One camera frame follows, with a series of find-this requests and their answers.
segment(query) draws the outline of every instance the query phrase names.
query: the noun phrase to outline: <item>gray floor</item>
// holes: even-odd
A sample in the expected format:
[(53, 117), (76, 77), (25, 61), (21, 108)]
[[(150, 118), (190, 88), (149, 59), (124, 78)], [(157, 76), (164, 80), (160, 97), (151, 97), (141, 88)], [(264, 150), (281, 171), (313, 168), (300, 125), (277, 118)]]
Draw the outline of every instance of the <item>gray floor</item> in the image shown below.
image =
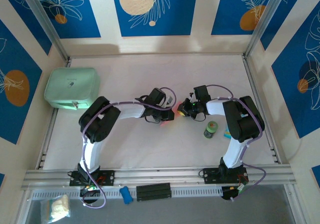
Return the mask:
[[(134, 201), (108, 200), (107, 206), (92, 210), (80, 200), (71, 200), (71, 217), (55, 224), (212, 224), (295, 223), (283, 186), (257, 186), (235, 202), (220, 197), (188, 197)], [(27, 223), (40, 223), (40, 201), (33, 201)]]

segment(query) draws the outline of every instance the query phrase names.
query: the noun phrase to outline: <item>orange circle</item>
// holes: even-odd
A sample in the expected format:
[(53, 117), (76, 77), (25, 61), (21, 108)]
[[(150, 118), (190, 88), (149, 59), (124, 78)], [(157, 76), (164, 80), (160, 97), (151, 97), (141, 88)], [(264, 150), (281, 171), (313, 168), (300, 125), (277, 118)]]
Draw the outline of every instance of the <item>orange circle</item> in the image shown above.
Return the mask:
[(305, 79), (301, 79), (298, 82), (298, 90), (300, 93), (305, 93), (308, 90), (308, 81)]
[(254, 30), (265, 11), (264, 5), (259, 5), (254, 9), (247, 11), (240, 20), (240, 28), (245, 31)]
[(64, 25), (67, 22), (67, 18), (63, 15), (56, 15), (54, 18), (59, 24)]
[(20, 70), (11, 70), (6, 74), (4, 82), (7, 85), (4, 91), (8, 101), (18, 107), (25, 105), (30, 93), (27, 76)]

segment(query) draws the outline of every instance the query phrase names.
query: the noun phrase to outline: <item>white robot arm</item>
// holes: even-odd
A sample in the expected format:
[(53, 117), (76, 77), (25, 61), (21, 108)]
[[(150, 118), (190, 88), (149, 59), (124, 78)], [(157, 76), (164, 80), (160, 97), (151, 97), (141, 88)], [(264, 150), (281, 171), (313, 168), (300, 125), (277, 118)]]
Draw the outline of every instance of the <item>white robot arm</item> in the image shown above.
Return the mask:
[[(224, 112), (225, 110), (223, 108), (223, 103), (226, 101), (227, 100), (208, 101), (206, 103), (208, 114), (225, 116), (226, 114)], [(235, 140), (233, 137), (231, 137), (228, 150), (222, 158), (227, 168), (236, 168), (242, 165), (242, 163), (240, 162), (240, 156), (248, 141), (249, 139), (240, 143), (238, 140)]]
[[(126, 118), (141, 118), (146, 109), (143, 105), (137, 104), (118, 105), (116, 108), (120, 110), (117, 120)], [(83, 141), (83, 145), (85, 144), (86, 149), (84, 152), (84, 157), (86, 165), (89, 169), (89, 173), (93, 173), (99, 168), (99, 156), (102, 141), (91, 143), (91, 141), (88, 139), (87, 143)], [(80, 160), (80, 166), (83, 170), (85, 170), (85, 165), (82, 158)]]
[[(221, 158), (217, 170), (213, 170), (214, 168), (203, 169), (204, 174), (207, 173), (208, 176), (205, 178), (205, 183), (235, 183), (237, 175), (246, 172), (241, 162), (243, 150), (248, 141), (262, 134), (265, 128), (264, 121), (250, 96), (240, 98), (239, 101), (245, 105), (244, 108), (232, 99), (212, 100), (206, 86), (195, 87), (194, 95), (196, 101), (191, 101), (191, 94), (190, 98), (186, 98), (179, 105), (178, 112), (183, 116), (191, 116), (193, 119), (199, 113), (223, 115), (226, 117), (232, 136), (228, 150)], [(115, 122), (118, 119), (146, 118), (147, 116), (152, 116), (158, 122), (171, 121), (174, 119), (172, 106), (175, 105), (176, 100), (168, 108), (165, 108), (167, 105), (165, 102), (167, 102), (166, 95), (158, 88), (153, 89), (148, 96), (141, 96), (130, 102), (110, 104), (105, 97), (97, 98), (79, 120), (84, 147), (82, 158), (77, 167), (77, 177), (80, 179), (78, 184), (93, 183), (101, 190), (94, 180), (99, 178), (99, 156), (102, 141), (109, 135)]]

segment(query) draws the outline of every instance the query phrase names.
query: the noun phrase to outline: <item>small cylindrical container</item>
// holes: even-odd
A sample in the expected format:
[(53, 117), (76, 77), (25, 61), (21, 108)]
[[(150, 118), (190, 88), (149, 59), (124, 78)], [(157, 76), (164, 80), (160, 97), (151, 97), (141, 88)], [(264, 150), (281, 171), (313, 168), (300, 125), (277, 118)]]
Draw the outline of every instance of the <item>small cylindrical container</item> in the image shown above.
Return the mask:
[(218, 124), (214, 121), (210, 121), (205, 128), (204, 136), (208, 139), (212, 138), (218, 129)]

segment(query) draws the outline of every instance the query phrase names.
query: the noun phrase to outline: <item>green lunch box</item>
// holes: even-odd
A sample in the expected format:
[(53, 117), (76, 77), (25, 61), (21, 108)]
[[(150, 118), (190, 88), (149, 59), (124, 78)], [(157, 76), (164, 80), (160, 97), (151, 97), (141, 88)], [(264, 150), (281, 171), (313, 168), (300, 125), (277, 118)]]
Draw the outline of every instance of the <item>green lunch box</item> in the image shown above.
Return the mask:
[(49, 77), (44, 98), (54, 108), (87, 109), (97, 99), (99, 85), (94, 68), (57, 68)]

